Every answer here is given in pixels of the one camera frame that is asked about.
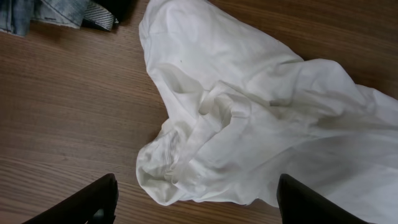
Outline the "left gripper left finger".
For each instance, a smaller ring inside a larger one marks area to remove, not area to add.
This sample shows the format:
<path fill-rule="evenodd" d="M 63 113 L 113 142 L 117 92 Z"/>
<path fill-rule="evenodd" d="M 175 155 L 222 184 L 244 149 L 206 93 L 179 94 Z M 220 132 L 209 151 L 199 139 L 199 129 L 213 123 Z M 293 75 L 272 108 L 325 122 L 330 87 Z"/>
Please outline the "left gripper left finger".
<path fill-rule="evenodd" d="M 24 224 L 113 224 L 118 196 L 118 182 L 109 173 Z"/>

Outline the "light grey folded jeans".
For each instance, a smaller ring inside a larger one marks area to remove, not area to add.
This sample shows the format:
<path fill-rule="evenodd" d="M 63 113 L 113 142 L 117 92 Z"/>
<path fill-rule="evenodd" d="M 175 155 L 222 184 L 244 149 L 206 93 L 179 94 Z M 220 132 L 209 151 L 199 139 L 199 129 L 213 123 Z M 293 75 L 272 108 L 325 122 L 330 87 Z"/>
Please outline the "light grey folded jeans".
<path fill-rule="evenodd" d="M 31 21 L 103 31 L 119 23 L 112 12 L 91 0 L 1 0 L 2 32 L 24 37 Z"/>

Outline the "white t-shirt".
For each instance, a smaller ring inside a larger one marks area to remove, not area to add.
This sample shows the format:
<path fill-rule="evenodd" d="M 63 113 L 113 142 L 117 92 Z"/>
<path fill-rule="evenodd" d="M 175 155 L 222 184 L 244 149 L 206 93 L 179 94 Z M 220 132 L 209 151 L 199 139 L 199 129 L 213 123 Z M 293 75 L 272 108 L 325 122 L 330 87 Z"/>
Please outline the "white t-shirt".
<path fill-rule="evenodd" d="M 208 1 L 149 2 L 139 37 L 169 116 L 136 162 L 157 203 L 274 206 L 286 173 L 363 220 L 397 222 L 395 99 Z"/>

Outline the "black folded garment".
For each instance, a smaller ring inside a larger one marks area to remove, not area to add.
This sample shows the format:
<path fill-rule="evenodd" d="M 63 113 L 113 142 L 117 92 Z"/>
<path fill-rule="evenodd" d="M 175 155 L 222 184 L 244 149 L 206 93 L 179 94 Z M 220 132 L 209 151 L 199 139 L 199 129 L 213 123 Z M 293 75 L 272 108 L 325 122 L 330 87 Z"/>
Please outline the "black folded garment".
<path fill-rule="evenodd" d="M 137 0 L 89 0 L 81 26 L 111 32 L 125 21 Z"/>

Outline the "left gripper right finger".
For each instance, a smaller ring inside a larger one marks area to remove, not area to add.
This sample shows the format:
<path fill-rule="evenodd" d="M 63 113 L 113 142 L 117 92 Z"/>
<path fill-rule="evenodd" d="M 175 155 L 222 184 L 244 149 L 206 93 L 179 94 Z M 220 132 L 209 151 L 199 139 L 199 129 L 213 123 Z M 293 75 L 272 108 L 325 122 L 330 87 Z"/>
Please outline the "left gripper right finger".
<path fill-rule="evenodd" d="M 281 174 L 277 201 L 283 224 L 368 224 L 288 174 Z"/>

